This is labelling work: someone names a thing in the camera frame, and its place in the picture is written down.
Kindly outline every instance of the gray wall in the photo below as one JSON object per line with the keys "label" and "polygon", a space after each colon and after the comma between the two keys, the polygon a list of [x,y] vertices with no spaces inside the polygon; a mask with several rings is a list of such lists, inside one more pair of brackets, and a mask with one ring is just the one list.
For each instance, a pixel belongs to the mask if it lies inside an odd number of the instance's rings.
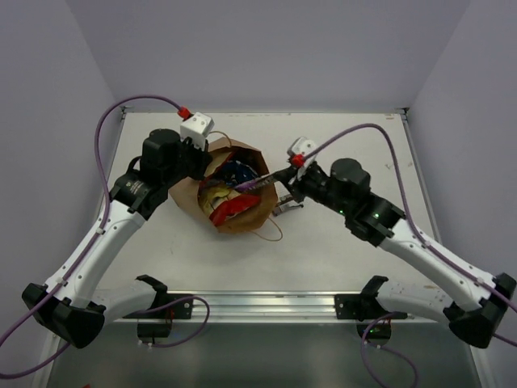
{"label": "gray wall", "polygon": [[116,97],[255,111],[407,107],[469,4],[67,1]]}
{"label": "gray wall", "polygon": [[[492,273],[517,276],[517,2],[476,0],[410,110],[445,245]],[[517,340],[508,312],[501,333]],[[490,361],[515,386],[517,350],[497,340]]]}
{"label": "gray wall", "polygon": [[[3,332],[27,310],[25,286],[44,282],[92,221],[100,198],[94,130],[113,97],[63,1],[2,0],[0,50]],[[106,128],[105,156],[115,129]],[[24,325],[2,347],[2,372],[35,365],[46,334],[33,320]]]}

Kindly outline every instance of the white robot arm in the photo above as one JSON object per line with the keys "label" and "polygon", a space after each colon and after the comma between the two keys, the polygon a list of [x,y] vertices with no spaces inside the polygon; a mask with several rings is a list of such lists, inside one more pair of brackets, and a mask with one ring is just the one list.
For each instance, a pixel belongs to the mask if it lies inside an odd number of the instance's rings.
{"label": "white robot arm", "polygon": [[[370,175],[354,159],[335,161],[327,176],[314,156],[304,160],[304,156],[315,148],[309,139],[296,140],[288,151],[292,165],[276,172],[276,180],[295,200],[309,197],[343,215],[346,228],[354,236],[400,257],[438,286],[403,285],[375,276],[348,308],[355,310],[355,315],[361,315],[361,309],[376,307],[376,316],[369,318],[378,318],[388,312],[404,312],[446,323],[464,342],[486,348],[507,310],[507,304],[487,288],[510,299],[515,280],[505,273],[494,276],[475,268],[418,227],[412,228],[401,209],[371,192]],[[447,257],[452,265],[471,277],[443,262],[433,251]],[[343,302],[343,297],[336,302],[336,310],[347,308]]]}
{"label": "white robot arm", "polygon": [[[181,136],[170,129],[151,132],[144,141],[141,157],[133,159],[110,192],[104,227],[99,216],[74,253],[44,285],[30,284],[24,290],[22,299],[31,309],[60,285],[35,313],[40,324],[76,348],[83,348],[103,325],[166,301],[166,286],[149,276],[139,276],[120,289],[97,290],[97,285],[124,244],[167,199],[168,189],[189,176],[203,178],[211,161],[206,137],[212,128],[212,118],[197,112],[181,124]],[[138,159],[140,169],[136,170]],[[64,280],[96,234],[95,243]]]}

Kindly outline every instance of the paper bag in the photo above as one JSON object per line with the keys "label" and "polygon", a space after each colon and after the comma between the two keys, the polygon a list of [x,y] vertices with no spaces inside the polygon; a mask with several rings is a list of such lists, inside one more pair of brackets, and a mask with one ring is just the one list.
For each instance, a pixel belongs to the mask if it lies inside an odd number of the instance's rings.
{"label": "paper bag", "polygon": [[[208,152],[214,160],[224,159],[224,154],[241,150],[250,158],[253,168],[258,175],[266,175],[269,173],[267,164],[264,161],[262,153],[250,145],[242,143],[234,139],[222,137],[208,145]],[[209,167],[205,175],[213,172],[213,167]],[[271,212],[276,207],[278,196],[276,195],[275,185],[270,184],[253,192],[254,195],[260,196],[258,205],[247,209],[245,212],[236,215],[224,223],[215,227],[201,210],[199,205],[199,187],[200,181],[186,178],[177,183],[169,190],[170,196],[174,199],[177,206],[183,211],[193,216],[195,219],[207,222],[221,233],[237,234],[251,232],[260,228],[263,223],[270,217]]]}

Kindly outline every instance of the white tabletop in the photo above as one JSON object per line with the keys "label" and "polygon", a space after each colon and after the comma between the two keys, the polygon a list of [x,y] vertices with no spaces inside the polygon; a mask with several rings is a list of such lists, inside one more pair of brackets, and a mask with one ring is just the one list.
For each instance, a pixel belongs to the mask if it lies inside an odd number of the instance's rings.
{"label": "white tabletop", "polygon": [[[332,113],[213,113],[217,130],[259,148],[274,171],[287,166],[286,149],[299,136],[321,144],[338,131],[377,123],[389,133],[401,164],[415,221],[432,235],[409,142],[399,115]],[[174,113],[129,113],[110,174],[110,186],[141,154],[142,142],[156,128],[179,130]],[[213,134],[215,140],[220,135]],[[338,158],[355,158],[372,176],[372,191],[401,207],[401,197],[384,138],[375,129],[348,135],[318,155],[325,171]],[[286,193],[277,186],[279,196]],[[252,234],[224,235],[186,215],[172,199],[161,205],[126,244],[99,287],[114,288],[148,274],[170,289],[203,291],[357,291],[374,275],[408,283],[431,282],[381,249],[351,235],[338,214],[311,200],[275,219],[284,231],[280,242]],[[260,233],[274,238],[267,222]]]}

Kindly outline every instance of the black mounting bracket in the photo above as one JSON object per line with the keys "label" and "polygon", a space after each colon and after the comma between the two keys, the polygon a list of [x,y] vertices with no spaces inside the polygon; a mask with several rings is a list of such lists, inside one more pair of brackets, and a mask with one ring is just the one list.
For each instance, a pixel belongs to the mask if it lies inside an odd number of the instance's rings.
{"label": "black mounting bracket", "polygon": [[[168,293],[167,286],[154,278],[142,275],[137,278],[151,285],[156,291],[156,297],[150,309],[164,306],[168,303],[177,301],[183,297],[191,297],[190,293]],[[159,319],[163,322],[138,322],[137,336],[143,342],[154,344],[156,339],[168,338],[172,330],[172,322],[176,319],[190,319],[192,316],[192,301],[179,303],[168,309],[157,311],[156,313],[130,314],[127,319]]]}
{"label": "black mounting bracket", "polygon": [[[494,278],[495,289],[506,298],[511,299],[517,282],[506,273]],[[448,318],[449,328],[460,339],[476,348],[488,348],[502,317],[508,310],[508,305],[491,294],[489,299],[481,300],[481,308],[473,311],[463,311],[456,303],[443,313]]]}
{"label": "black mounting bracket", "polygon": [[[356,319],[358,321],[376,319],[389,314],[376,300],[377,292],[387,277],[374,276],[361,293],[339,293],[334,296],[337,319]],[[406,319],[406,313],[394,313],[392,319]]]}

